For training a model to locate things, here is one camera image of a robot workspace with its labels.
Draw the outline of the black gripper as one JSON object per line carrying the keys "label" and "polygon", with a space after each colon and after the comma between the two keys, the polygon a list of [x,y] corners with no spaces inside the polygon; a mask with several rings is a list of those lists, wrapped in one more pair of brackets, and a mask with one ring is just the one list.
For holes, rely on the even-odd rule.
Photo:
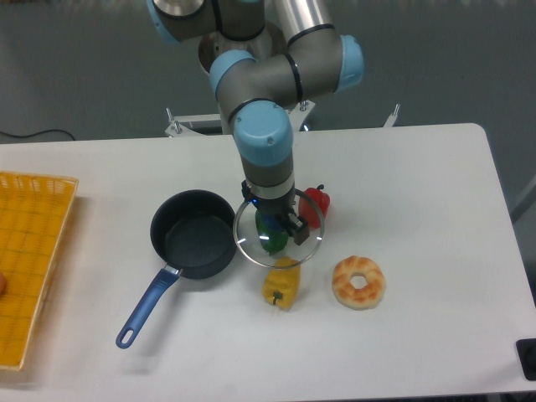
{"label": "black gripper", "polygon": [[296,215],[293,203],[296,195],[294,184],[282,183],[275,187],[261,187],[244,180],[241,184],[244,201],[252,204],[264,215],[269,231],[287,233],[296,245],[302,245],[310,235],[309,224]]}

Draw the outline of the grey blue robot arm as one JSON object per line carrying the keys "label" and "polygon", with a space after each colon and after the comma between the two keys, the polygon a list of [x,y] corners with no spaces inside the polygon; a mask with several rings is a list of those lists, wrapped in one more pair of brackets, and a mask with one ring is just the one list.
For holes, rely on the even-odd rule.
{"label": "grey blue robot arm", "polygon": [[324,1],[275,2],[284,41],[280,52],[273,49],[262,1],[151,1],[147,7],[166,38],[216,37],[206,70],[223,128],[240,155],[244,199],[303,243],[309,227],[292,207],[287,109],[357,85],[364,72],[357,40],[337,33]]}

